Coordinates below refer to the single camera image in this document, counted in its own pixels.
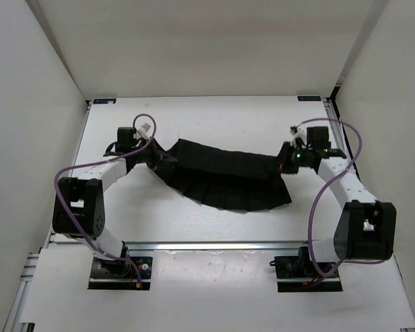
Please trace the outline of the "black pleated skirt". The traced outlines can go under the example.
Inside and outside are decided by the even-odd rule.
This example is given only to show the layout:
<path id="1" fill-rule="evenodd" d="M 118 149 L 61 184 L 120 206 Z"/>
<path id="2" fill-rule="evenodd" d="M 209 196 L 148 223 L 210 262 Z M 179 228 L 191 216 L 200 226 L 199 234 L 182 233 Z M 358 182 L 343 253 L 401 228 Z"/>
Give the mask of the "black pleated skirt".
<path id="1" fill-rule="evenodd" d="M 166 185 L 202 205 L 255 212 L 292 203 L 276 158 L 227 151 L 190 140 L 178 140 L 154 173 Z"/>

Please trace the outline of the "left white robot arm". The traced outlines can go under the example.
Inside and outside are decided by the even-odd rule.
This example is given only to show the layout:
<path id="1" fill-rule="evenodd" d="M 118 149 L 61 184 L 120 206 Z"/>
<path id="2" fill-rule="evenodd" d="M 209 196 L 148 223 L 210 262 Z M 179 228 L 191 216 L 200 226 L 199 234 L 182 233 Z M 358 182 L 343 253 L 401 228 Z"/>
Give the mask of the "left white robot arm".
<path id="1" fill-rule="evenodd" d="M 104 159 L 81 177 L 56 180 L 54 232 L 87 245 L 103 267 L 116 277 L 125 276 L 131 269 L 131 259 L 125 242 L 105 228 L 104 192 L 138 164 L 155 170 L 176 162 L 154 139 L 111 143 Z"/>

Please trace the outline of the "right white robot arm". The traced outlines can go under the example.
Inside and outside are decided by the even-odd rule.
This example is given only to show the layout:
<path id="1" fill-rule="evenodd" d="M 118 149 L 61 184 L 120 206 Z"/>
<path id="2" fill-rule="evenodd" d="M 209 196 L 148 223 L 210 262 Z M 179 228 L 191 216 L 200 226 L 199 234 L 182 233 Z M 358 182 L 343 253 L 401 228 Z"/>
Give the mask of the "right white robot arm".
<path id="1" fill-rule="evenodd" d="M 301 146 L 285 142 L 277 162 L 283 174 L 296 174 L 301 167 L 307 167 L 324 181 L 309 212 L 307 253 L 297 258 L 301 274 L 329 277 L 343 263 L 381 264 L 391 258 L 396 208 L 367 190 L 350 170 L 349 159 L 341 149 L 332 148 L 329 143 Z M 315 211 L 326 190 L 332 192 L 342 211 L 334 234 L 326 239 L 314 239 Z"/>

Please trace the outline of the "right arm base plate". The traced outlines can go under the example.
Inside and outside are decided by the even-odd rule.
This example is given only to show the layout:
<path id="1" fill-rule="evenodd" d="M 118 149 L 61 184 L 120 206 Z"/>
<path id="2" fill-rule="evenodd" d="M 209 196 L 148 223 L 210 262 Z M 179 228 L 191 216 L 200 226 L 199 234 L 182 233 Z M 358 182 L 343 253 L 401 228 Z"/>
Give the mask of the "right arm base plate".
<path id="1" fill-rule="evenodd" d="M 338 271 L 323 278 L 308 257 L 276 256 L 269 263 L 275 269 L 278 293 L 335 293 L 343 287 Z"/>

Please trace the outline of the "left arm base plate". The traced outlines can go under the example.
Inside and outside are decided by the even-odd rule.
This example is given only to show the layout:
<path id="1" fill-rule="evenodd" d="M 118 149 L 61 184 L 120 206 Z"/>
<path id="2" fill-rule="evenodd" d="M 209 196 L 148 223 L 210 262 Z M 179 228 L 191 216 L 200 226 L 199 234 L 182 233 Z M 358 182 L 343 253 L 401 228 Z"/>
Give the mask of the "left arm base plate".
<path id="1" fill-rule="evenodd" d="M 136 269 L 124 261 L 93 258 L 89 290 L 148 291 L 151 286 L 153 257 L 131 256 Z"/>

